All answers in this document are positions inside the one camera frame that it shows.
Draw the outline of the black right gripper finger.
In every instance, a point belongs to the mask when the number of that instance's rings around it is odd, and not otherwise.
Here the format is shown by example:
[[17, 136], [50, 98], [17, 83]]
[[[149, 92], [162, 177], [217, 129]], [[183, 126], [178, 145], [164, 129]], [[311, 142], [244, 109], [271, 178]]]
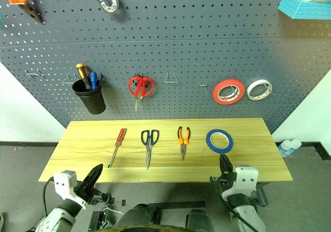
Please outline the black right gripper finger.
[[224, 157], [226, 158], [226, 162], [227, 162], [227, 171], [226, 171], [226, 173], [233, 172], [232, 163], [230, 162], [230, 160], [229, 160], [229, 158], [227, 157], [226, 154], [224, 154]]
[[227, 171], [227, 162], [226, 162], [226, 158], [224, 157], [224, 154], [220, 154], [219, 163], [220, 163], [221, 174], [226, 173], [226, 171]]

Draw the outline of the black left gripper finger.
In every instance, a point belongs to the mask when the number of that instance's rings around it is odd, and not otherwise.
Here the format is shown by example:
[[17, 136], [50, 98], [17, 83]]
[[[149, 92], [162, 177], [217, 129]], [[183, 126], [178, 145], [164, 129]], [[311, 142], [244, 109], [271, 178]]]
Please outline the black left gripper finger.
[[95, 166], [85, 177], [85, 191], [91, 192], [103, 170], [103, 164]]
[[89, 191], [91, 190], [97, 180], [99, 179], [101, 173], [103, 170], [103, 164], [99, 164], [95, 166], [85, 177], [85, 179], [81, 182], [79, 182], [79, 185], [77, 186], [78, 190], [84, 190]]

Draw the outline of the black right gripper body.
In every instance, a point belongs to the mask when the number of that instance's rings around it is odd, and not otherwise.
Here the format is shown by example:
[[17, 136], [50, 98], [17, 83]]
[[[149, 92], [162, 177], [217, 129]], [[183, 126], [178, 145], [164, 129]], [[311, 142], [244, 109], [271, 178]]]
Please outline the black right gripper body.
[[231, 188], [236, 178], [237, 178], [237, 173], [230, 172], [230, 173], [223, 173], [219, 177], [210, 177], [209, 181], [211, 183], [219, 181], [222, 188]]

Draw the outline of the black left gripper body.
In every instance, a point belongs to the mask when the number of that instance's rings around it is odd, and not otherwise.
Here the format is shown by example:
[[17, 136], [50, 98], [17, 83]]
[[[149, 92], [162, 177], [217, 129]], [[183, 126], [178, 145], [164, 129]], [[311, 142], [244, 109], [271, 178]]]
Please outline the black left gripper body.
[[103, 193], [94, 187], [77, 188], [77, 195], [90, 205], [96, 205], [99, 202], [104, 202]]

